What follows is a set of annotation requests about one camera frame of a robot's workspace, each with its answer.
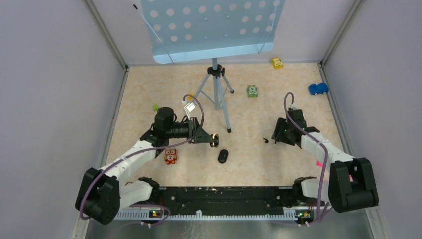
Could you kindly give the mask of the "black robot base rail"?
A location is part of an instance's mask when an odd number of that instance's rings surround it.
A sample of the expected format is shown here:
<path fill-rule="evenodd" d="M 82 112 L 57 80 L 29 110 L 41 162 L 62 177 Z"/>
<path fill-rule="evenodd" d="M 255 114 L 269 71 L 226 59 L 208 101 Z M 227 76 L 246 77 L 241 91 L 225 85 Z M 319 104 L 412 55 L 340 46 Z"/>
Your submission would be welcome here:
<path fill-rule="evenodd" d="M 152 190 L 146 204 L 165 206 L 172 216 L 282 215 L 290 208 L 316 209 L 314 198 L 305 198 L 291 186 L 247 187 L 159 187 Z"/>

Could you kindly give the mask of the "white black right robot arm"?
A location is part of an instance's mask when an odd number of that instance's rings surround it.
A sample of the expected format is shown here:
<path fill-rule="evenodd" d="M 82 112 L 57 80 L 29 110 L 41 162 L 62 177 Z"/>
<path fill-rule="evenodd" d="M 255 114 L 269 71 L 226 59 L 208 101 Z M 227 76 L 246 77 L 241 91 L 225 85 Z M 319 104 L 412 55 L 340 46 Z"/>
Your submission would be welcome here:
<path fill-rule="evenodd" d="M 356 158 L 337 148 L 320 131 L 308 127 L 303 111 L 288 108 L 285 118 L 278 118 L 272 135 L 275 142 L 298 146 L 311 154 L 329 171 L 323 177 L 300 177 L 294 181 L 292 199 L 305 205 L 312 198 L 330 203 L 338 213 L 375 207 L 379 204 L 371 162 Z"/>

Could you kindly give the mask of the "black earbuds charging case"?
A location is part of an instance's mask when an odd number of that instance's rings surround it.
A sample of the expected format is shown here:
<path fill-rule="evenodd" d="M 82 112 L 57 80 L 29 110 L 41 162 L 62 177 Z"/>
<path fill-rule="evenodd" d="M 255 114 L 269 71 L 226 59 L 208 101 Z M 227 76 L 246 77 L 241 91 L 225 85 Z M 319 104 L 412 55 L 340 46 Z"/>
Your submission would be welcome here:
<path fill-rule="evenodd" d="M 221 164 L 226 163 L 228 159 L 228 155 L 229 155 L 228 150 L 226 149 L 221 150 L 218 156 L 218 162 Z"/>

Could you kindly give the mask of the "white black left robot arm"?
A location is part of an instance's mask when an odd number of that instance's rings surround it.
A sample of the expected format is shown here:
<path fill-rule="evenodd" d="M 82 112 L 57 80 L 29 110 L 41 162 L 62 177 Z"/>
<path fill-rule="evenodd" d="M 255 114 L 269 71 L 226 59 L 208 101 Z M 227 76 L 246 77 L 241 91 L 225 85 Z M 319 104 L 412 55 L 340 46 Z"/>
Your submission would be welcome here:
<path fill-rule="evenodd" d="M 157 204 L 160 193 L 151 180 L 140 179 L 131 185 L 125 182 L 140 167 L 170 148 L 170 139 L 183 138 L 185 143 L 208 143 L 210 147 L 218 147 L 218 134 L 207 133 L 202 128 L 202 120 L 187 116 L 181 122 L 175 119 L 172 108 L 159 108 L 151 128 L 130 150 L 112 163 L 100 169 L 90 168 L 84 173 L 75 202 L 82 220 L 93 219 L 107 225 L 120 209 L 134 203 Z"/>

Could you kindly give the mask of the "earbuds case base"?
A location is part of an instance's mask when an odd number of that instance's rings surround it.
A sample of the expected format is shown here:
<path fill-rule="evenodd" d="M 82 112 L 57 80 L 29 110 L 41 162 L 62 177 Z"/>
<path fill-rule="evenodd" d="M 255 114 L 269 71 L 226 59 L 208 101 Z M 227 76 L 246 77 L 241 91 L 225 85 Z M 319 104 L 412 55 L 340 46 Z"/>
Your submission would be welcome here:
<path fill-rule="evenodd" d="M 213 148 L 219 147 L 219 135 L 218 134 L 212 134 L 211 135 L 210 147 L 213 147 Z"/>

